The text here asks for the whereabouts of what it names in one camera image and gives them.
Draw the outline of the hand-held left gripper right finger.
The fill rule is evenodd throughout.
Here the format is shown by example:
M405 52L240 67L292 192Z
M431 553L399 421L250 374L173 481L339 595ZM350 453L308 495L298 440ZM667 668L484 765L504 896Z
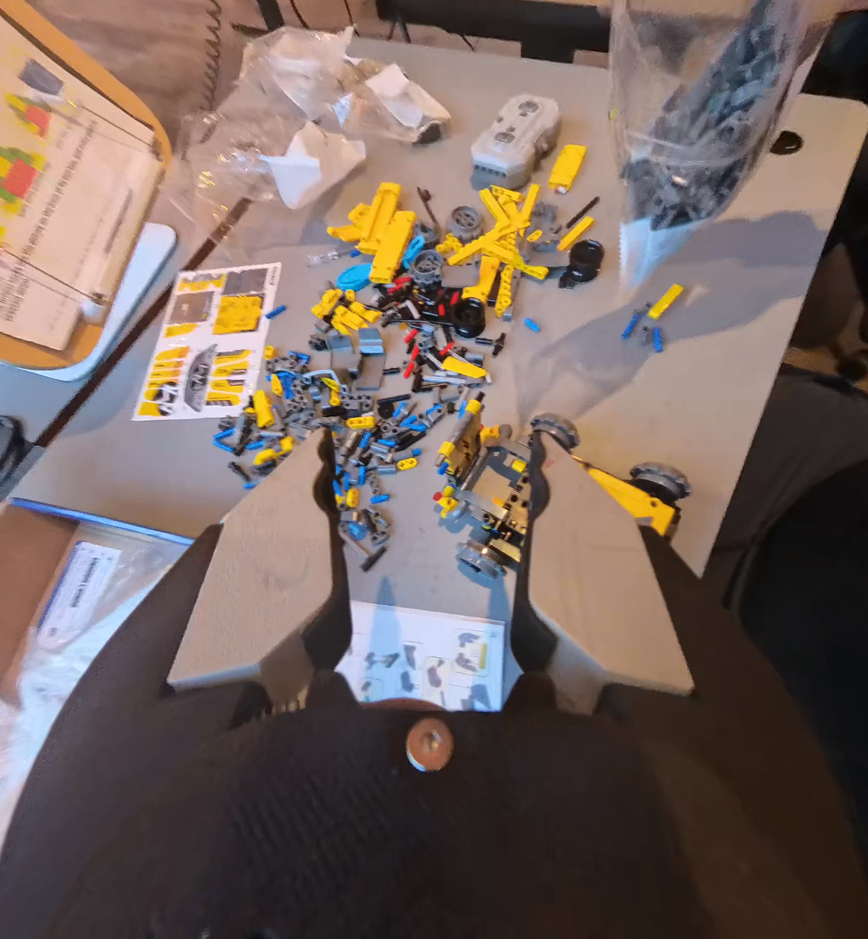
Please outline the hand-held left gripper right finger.
M522 673L557 707L593 712L608 687L695 687L639 523L552 433L533 433L529 518L510 620Z

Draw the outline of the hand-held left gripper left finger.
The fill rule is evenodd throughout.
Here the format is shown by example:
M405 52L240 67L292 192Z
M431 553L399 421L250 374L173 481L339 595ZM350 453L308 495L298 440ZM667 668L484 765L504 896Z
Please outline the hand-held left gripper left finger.
M224 517L168 682L303 694L352 637L334 438L313 432Z

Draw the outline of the yellow black toy vehicle model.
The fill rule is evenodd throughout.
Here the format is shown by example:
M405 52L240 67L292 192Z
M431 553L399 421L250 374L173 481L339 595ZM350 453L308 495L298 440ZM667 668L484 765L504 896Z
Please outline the yellow black toy vehicle model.
M436 467L444 486L435 501L441 518L468 522L471 533L456 547L460 568L491 580L517 571L527 534L532 495L531 445L510 425L484 422L485 394L468 394L458 425L438 452ZM532 429L546 431L588 475L636 519L671 539L681 517L680 503L691 494L688 478L675 467L646 461L619 477L575 455L579 432L568 419L545 412Z

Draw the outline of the pile of small building pieces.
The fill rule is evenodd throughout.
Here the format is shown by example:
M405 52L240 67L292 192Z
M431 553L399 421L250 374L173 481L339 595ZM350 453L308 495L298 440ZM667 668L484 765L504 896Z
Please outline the pile of small building pieces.
M501 354L508 337L488 335L486 326L464 339L451 328L451 309L432 315L410 296L374 291L366 303L328 286L312 308L310 351L266 346L264 386L239 417L218 420L212 435L249 491L313 432L330 430L339 530L364 571L392 538L383 479L416 469L437 425L491 385L487 359Z

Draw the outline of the yellow grey sticker sheet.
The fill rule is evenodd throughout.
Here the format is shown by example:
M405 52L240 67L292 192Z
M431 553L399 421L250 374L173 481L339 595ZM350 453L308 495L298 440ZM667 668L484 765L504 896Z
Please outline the yellow grey sticker sheet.
M280 263L182 271L159 323L135 423L236 418L256 390Z

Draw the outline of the clear plastic parts bag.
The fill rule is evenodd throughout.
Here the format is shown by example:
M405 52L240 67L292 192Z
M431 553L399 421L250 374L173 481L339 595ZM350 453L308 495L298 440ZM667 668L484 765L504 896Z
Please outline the clear plastic parts bag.
M753 175L839 2L613 2L609 120L629 296Z

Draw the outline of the grey desk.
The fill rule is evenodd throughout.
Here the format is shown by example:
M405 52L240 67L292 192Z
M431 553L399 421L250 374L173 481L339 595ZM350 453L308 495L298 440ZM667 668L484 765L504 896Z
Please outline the grey desk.
M700 229L638 295L619 288L622 187L608 142L608 77L596 67L480 58L418 46L389 52L416 67L460 132L431 151L382 147L330 210L342 218L370 182L429 186L439 205L466 202L469 140L516 90L557 100L567 142L591 142L580 172L584 203L602 197L592 238L604 266L590 285L526 285L491 371L485 417L526 430L552 412L577 427L577 455L625 472L646 460L682 470L694 487L671 547L700 575L775 382L803 298L868 130L860 103L800 96L785 117L796 155L763 156L722 219ZM660 319L648 307L686 288ZM102 382L14 490L24 499L174 534L199 536L252 490L213 447L212 420L135 423L134 378L158 326Z

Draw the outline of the white instruction booklet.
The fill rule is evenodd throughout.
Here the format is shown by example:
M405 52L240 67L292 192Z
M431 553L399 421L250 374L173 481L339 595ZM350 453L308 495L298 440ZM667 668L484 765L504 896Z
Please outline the white instruction booklet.
M350 611L351 640L335 671L357 701L410 698L452 712L501 709L505 624L357 601Z

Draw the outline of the person's body in dark clothes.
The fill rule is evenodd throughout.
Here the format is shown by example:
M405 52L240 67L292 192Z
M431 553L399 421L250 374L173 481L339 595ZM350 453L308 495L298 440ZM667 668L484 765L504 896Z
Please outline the person's body in dark clothes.
M839 781L868 877L868 394L781 366L703 573Z

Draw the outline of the bundle of clear plastic bags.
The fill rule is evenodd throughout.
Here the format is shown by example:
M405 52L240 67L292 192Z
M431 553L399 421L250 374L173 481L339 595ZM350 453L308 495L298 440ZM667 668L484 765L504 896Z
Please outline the bundle of clear plastic bags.
M8 706L0 700L0 853L31 765L68 694L77 686L123 617L146 596L146 592L127 610L116 613L83 635L66 651L30 663L20 681L19 707Z

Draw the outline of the yellow panel block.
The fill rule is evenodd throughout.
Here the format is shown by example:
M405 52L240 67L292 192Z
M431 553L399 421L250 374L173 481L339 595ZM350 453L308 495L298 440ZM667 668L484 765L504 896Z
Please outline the yellow panel block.
M567 194L573 187L588 147L577 144L565 145L557 155L549 173L547 186L555 194Z

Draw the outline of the crumpled clear plastic bag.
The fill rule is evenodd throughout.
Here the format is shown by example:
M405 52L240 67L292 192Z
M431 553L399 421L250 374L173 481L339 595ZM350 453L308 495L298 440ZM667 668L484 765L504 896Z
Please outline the crumpled clear plastic bag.
M183 119L169 194L211 229L240 200L298 213L348 179L369 144L425 145L451 114L396 64L349 50L355 28L281 27L250 41L230 92Z

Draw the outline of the cardboard sign with paper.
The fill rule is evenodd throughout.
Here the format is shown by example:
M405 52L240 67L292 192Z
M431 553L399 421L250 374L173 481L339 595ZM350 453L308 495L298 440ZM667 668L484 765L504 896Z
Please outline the cardboard sign with paper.
M0 362L88 358L170 159L142 100L30 4L0 1Z

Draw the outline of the grey battery box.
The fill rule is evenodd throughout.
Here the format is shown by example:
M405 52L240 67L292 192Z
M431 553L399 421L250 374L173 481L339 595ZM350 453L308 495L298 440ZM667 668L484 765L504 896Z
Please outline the grey battery box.
M471 146L471 185L518 190L557 146L561 116L556 100L531 93L512 96Z

